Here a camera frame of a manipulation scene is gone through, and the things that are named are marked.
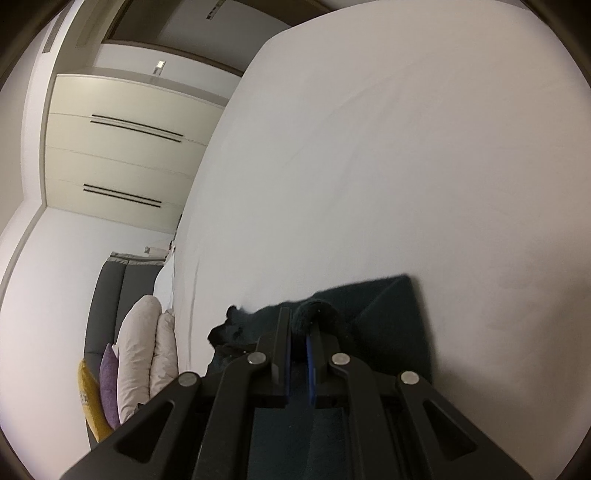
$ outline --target metal screw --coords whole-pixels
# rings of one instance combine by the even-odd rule
[[[335,353],[330,359],[335,365],[346,365],[351,361],[351,357],[346,353]]]
[[[178,378],[178,383],[183,387],[191,387],[197,383],[198,376],[193,372],[185,372]]]
[[[415,372],[407,370],[400,375],[400,380],[407,385],[416,385],[421,378]]]
[[[263,352],[253,352],[248,355],[248,363],[251,365],[261,365],[267,360],[267,356]]]

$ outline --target mattress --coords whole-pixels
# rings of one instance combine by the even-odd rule
[[[409,274],[434,384],[536,480],[591,424],[591,90],[550,29],[495,1],[382,0],[267,42],[177,235],[180,371],[209,330]]]

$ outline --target gray headboard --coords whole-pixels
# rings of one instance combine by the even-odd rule
[[[164,265],[162,258],[136,257],[112,253],[103,265],[90,304],[84,360],[98,380],[100,361],[107,343],[115,343],[121,323],[131,307],[144,295],[154,292],[154,281]],[[88,431],[90,447],[96,445]]]

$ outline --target white pillow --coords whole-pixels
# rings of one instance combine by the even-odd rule
[[[116,343],[119,351],[117,405],[121,424],[134,414],[138,403],[146,404],[150,400],[150,367],[161,313],[158,299],[146,295],[136,302],[121,324]]]
[[[174,337],[174,316],[164,312],[156,327],[154,358],[150,369],[150,398],[178,376],[177,341]]]
[[[173,308],[174,285],[174,250],[166,258],[166,262],[154,282],[154,297],[160,300],[162,311]]]

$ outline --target black towel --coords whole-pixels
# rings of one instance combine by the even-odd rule
[[[277,327],[280,308],[292,311],[290,402],[285,409],[258,408],[252,431],[249,480],[342,480],[346,477],[341,408],[314,410],[306,391],[304,334],[311,322],[339,339],[340,348],[373,370],[397,375],[413,370],[431,381],[425,329],[406,275],[318,292],[247,313],[232,306],[226,322],[207,337],[216,349],[207,373],[253,351],[258,338]]]

